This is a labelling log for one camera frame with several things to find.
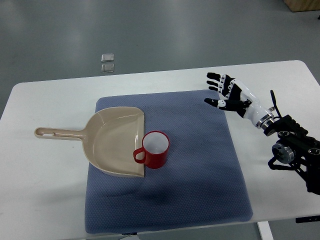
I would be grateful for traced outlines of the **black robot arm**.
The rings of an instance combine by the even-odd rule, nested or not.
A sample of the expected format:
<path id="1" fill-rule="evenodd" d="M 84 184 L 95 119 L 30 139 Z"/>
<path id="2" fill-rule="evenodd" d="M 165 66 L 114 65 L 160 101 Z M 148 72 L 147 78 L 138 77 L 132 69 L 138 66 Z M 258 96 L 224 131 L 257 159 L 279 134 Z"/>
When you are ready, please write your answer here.
<path id="1" fill-rule="evenodd" d="M 274 91 L 270 91 L 276 117 L 271 116 L 262 125 L 266 136 L 277 134 L 272 146 L 273 157 L 268 161 L 271 170 L 295 171 L 306 184 L 307 191 L 320 194 L 320 142 L 308 136 L 308 131 L 290 115 L 282 116 Z"/>

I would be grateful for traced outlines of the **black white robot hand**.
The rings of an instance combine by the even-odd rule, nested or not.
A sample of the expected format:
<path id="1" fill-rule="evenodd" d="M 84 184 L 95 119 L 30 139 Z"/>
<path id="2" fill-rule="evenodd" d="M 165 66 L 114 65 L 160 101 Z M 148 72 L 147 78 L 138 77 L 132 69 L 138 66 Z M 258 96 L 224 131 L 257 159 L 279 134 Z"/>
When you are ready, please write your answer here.
<path id="1" fill-rule="evenodd" d="M 236 112 L 240 117 L 248 119 L 258 129 L 266 129 L 275 122 L 272 112 L 261 105 L 260 100 L 243 82 L 227 74 L 207 73 L 208 89 L 221 94 L 223 99 L 206 98 L 205 103 L 229 112 Z"/>

